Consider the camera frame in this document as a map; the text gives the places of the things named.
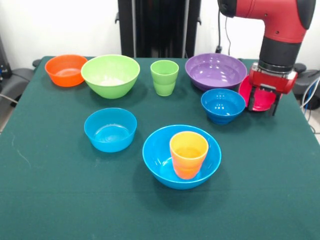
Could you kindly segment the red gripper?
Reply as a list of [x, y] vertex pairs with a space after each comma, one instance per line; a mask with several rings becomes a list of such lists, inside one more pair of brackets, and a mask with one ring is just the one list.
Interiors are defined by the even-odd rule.
[[264, 71], [257, 66], [252, 66], [249, 71], [249, 82], [252, 88], [248, 99], [248, 110], [252, 111], [254, 108], [256, 89], [263, 88], [276, 92], [275, 100], [269, 109], [269, 115], [274, 116], [282, 94], [288, 94], [292, 90], [297, 77], [298, 73], [294, 70], [288, 74], [275, 74]]

